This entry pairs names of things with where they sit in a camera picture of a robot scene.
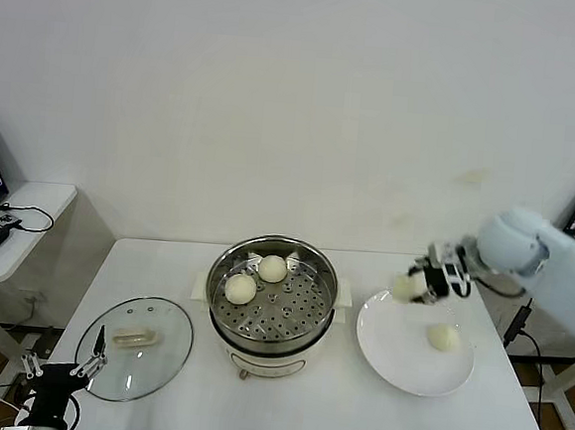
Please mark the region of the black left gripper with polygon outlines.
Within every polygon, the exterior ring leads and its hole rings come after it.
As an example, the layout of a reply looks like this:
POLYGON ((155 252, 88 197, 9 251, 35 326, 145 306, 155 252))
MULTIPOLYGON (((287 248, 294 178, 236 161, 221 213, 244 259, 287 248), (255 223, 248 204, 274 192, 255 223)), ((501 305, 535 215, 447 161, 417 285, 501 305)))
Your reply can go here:
POLYGON ((36 353, 27 352, 21 356, 21 363, 28 379, 35 379, 36 394, 31 407, 31 417, 63 419, 70 396, 89 384, 106 365, 105 326, 102 325, 91 349, 89 359, 81 364, 47 363, 40 366, 36 353))

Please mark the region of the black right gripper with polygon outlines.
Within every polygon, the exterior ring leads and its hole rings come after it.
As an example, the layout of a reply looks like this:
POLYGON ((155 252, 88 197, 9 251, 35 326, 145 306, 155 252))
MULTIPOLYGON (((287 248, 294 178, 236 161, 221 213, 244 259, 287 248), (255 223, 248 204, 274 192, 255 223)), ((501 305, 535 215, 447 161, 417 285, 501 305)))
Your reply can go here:
POLYGON ((410 303, 421 303, 432 305, 449 296, 450 273, 446 267, 450 264, 456 265, 457 252, 456 243, 432 242, 427 246, 426 253, 417 257, 407 271, 408 275, 423 273, 426 281, 426 292, 422 295, 414 296, 410 303))

